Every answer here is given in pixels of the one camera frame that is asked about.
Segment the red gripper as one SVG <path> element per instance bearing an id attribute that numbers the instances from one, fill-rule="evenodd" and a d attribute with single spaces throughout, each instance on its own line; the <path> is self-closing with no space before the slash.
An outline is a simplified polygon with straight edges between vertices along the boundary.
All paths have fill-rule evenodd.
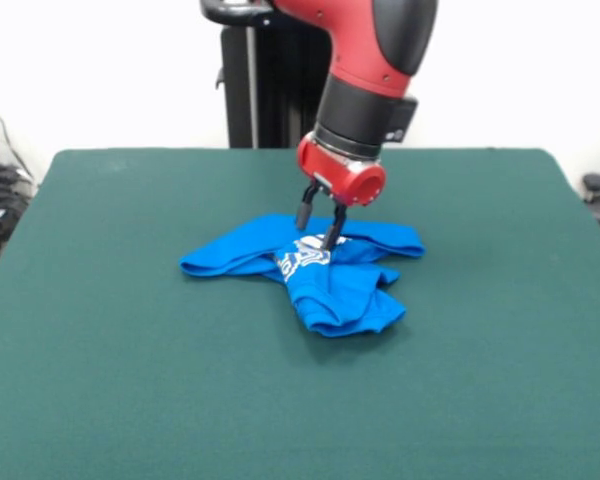
<path id="1" fill-rule="evenodd" d="M 334 220 L 324 235 L 322 248 L 333 249 L 346 222 L 347 206 L 372 203 L 386 183 L 386 171 L 379 160 L 350 159 L 322 146 L 308 133 L 297 149 L 298 165 L 311 180 L 304 190 L 296 213 L 295 226 L 305 229 L 313 211 L 314 197 L 325 187 L 336 200 Z"/>

